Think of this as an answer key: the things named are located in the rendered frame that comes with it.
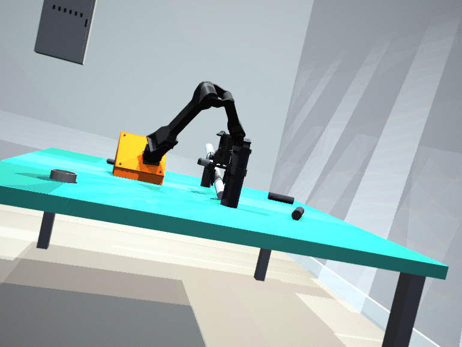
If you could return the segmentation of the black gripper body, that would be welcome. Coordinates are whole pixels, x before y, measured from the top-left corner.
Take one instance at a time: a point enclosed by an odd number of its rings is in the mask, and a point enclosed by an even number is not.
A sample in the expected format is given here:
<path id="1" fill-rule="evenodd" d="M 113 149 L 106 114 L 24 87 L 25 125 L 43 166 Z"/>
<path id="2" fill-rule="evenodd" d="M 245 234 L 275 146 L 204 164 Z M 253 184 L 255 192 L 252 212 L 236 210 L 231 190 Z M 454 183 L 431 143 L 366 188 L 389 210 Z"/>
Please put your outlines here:
<path id="1" fill-rule="evenodd" d="M 215 167 L 226 169 L 223 165 L 228 165 L 230 162 L 230 158 L 232 155 L 232 151 L 227 149 L 218 148 L 217 156 L 215 162 L 211 162 L 205 158 L 199 158 L 197 164 L 202 166 L 207 166 L 208 168 L 215 169 Z M 220 165 L 217 165 L 220 164 Z"/>

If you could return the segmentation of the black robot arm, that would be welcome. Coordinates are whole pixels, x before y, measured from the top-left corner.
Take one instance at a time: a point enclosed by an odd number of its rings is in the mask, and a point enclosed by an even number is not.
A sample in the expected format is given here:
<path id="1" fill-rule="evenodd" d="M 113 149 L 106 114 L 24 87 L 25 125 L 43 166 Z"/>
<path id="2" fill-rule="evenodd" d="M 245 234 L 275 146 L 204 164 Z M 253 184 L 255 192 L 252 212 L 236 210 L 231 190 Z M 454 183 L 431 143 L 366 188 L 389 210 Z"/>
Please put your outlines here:
<path id="1" fill-rule="evenodd" d="M 178 144 L 177 135 L 201 110 L 210 107 L 224 107 L 228 118 L 227 128 L 230 134 L 225 133 L 225 131 L 217 133 L 217 136 L 221 136 L 218 147 L 231 151 L 232 145 L 250 149 L 251 140 L 244 138 L 245 131 L 238 118 L 232 94 L 218 85 L 206 81 L 198 85 L 192 100 L 169 125 L 160 127 L 146 137 L 148 144 L 142 151 L 143 164 L 159 166 L 163 155 Z"/>

